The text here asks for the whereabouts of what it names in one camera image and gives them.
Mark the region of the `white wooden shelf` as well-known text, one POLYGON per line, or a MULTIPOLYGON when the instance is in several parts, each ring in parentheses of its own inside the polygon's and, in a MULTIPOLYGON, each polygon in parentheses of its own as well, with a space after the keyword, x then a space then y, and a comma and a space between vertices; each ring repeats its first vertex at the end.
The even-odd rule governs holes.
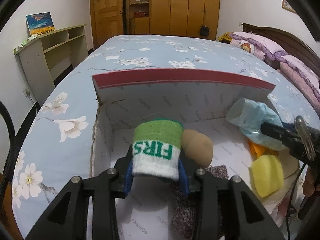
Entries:
POLYGON ((75 68, 88 57, 85 25, 37 36, 16 48, 14 54, 20 59, 35 100, 43 105, 55 89, 54 81, 69 66, 75 68))

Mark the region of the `wooden wardrobe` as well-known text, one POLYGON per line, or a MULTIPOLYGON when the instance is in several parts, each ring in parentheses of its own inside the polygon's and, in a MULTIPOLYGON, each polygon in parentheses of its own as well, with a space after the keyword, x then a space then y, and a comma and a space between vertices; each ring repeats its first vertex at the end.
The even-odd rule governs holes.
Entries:
POLYGON ((125 0, 128 34, 155 34, 215 40, 220 0, 125 0), (200 36, 202 25, 209 36, 200 36))

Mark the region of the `dark wooden headboard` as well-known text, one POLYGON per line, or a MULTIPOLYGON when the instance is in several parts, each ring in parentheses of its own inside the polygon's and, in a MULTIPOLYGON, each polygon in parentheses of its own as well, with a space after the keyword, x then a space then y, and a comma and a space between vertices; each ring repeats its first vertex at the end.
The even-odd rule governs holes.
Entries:
POLYGON ((242 24, 242 31, 271 39, 283 47, 287 53, 300 59, 319 77, 319 56, 295 35, 277 28, 258 27, 248 23, 242 24))

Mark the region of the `rear purple cartoon pillow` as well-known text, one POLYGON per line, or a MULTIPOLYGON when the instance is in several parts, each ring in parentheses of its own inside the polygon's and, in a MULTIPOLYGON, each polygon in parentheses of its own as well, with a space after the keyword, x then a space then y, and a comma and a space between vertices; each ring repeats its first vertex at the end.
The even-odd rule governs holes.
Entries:
POLYGON ((279 44, 261 35, 232 32, 229 33, 229 36, 231 46, 245 50, 270 66, 281 61, 283 56, 289 55, 279 44))

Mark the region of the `yellow black cushion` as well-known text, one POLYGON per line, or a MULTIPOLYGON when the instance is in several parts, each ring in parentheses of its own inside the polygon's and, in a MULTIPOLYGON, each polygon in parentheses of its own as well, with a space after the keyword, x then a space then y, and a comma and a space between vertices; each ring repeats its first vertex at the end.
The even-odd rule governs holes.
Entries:
POLYGON ((230 44, 232 41, 232 37, 230 37, 230 34, 232 32, 226 32, 223 35, 219 36, 217 39, 221 43, 230 44))

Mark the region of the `grey purple knitted cloth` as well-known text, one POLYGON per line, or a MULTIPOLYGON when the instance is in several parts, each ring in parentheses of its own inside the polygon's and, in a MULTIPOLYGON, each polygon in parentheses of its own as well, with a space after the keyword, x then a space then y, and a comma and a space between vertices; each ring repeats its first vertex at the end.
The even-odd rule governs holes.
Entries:
MULTIPOLYGON (((209 166, 205 168, 217 178, 228 179, 227 167, 225 165, 209 166)), ((174 181, 170 184, 173 198, 175 200, 175 211, 170 222, 170 228, 178 233, 184 239, 191 239, 195 226, 196 202, 195 200, 185 197, 180 191, 179 182, 174 181)), ((222 230, 222 215, 220 206, 218 207, 218 239, 225 239, 222 230)))

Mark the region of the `light blue cloth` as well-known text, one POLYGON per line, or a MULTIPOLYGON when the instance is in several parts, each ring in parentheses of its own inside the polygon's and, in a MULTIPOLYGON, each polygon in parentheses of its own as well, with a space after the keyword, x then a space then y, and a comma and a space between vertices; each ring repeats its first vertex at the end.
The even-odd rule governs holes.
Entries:
POLYGON ((261 132, 260 127, 265 122, 283 127, 278 114, 263 102, 240 98, 227 113, 226 120, 238 126, 239 130, 255 144, 275 151, 286 148, 280 140, 261 132))

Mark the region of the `blue floral bed sheet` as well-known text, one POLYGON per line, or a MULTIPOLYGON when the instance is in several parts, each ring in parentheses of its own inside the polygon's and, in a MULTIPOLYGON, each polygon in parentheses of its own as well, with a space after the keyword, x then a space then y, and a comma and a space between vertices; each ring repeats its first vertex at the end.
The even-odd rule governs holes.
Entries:
POLYGON ((170 119, 210 137, 212 165, 250 182, 247 138, 226 114, 239 98, 264 102, 285 123, 319 128, 305 96, 252 54, 199 38, 121 35, 54 89, 33 121, 14 174, 12 209, 23 236, 73 176, 86 179, 127 153, 143 122, 170 119))

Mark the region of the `wooden door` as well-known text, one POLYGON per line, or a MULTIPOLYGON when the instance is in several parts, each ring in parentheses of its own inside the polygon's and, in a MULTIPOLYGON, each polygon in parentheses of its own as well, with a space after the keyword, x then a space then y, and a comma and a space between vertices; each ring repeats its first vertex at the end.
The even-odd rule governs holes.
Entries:
POLYGON ((122 35, 123 0, 89 0, 94 48, 109 38, 122 35))

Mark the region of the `front purple pillow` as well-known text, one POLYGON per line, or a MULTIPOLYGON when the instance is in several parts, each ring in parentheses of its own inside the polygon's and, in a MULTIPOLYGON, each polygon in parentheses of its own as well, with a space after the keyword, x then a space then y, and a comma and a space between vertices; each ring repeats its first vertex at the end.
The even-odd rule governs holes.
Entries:
POLYGON ((298 88, 319 115, 319 77, 295 56, 283 55, 276 59, 281 73, 298 88))

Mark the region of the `orange cloth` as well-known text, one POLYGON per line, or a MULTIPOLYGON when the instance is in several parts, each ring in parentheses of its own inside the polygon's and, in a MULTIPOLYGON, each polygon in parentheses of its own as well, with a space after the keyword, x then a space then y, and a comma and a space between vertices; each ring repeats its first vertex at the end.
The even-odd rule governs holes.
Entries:
POLYGON ((249 145, 249 151, 255 159, 260 158, 262 155, 275 155, 275 156, 279 155, 278 151, 269 149, 265 146, 261 146, 250 140, 248 140, 248 145, 249 145))

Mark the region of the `blue landscape picture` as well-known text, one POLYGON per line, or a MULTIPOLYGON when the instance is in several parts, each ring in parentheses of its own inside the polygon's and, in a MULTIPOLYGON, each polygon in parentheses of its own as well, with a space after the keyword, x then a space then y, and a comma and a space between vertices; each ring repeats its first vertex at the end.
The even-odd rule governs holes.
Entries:
POLYGON ((39 36, 55 31, 50 12, 27 15, 25 19, 31 36, 35 34, 39 36))

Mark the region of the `framed wedding photo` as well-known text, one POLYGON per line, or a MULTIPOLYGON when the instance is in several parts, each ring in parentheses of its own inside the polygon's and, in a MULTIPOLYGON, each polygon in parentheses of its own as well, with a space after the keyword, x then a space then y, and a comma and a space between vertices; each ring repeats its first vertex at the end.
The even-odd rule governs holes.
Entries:
POLYGON ((291 7, 287 0, 281 0, 281 6, 284 10, 297 14, 297 12, 291 7))

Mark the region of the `black hanging bag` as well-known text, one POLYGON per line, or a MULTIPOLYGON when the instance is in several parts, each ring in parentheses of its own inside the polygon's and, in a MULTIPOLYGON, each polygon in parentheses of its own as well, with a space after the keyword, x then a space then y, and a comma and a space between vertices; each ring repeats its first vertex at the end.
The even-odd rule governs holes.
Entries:
POLYGON ((210 28, 208 28, 205 25, 202 25, 201 28, 200 28, 200 36, 208 37, 209 36, 209 31, 210 31, 210 28))

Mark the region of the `red white cardboard box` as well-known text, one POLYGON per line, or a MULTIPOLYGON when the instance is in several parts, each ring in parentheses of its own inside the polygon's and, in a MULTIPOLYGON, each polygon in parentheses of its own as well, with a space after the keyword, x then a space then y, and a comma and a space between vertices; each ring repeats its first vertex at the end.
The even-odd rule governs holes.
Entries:
POLYGON ((223 118, 237 100, 267 98, 275 86, 253 77, 205 69, 150 68, 95 74, 98 100, 91 175, 93 237, 117 239, 114 200, 125 198, 136 176, 178 181, 198 199, 194 239, 217 239, 224 214, 228 239, 282 239, 266 209, 239 177, 199 174, 181 142, 184 124, 223 118))

